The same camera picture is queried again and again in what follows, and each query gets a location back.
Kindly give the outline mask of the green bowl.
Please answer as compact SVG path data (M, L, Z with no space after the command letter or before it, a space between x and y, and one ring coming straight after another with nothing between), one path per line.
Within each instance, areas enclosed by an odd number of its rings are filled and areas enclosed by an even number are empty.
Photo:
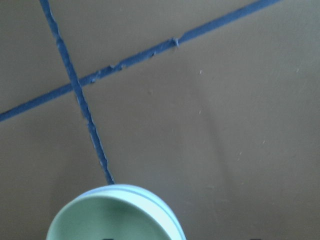
M150 217L109 197L73 199L53 219L48 240L170 240Z

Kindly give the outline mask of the blue bowl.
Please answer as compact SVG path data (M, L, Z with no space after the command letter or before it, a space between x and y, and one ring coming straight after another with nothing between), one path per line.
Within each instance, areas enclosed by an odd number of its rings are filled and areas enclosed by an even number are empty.
M77 196L76 200L86 197L108 197L129 204L150 217L162 228L171 240L185 240L185 233L171 208L156 194L139 186L114 184L91 189Z

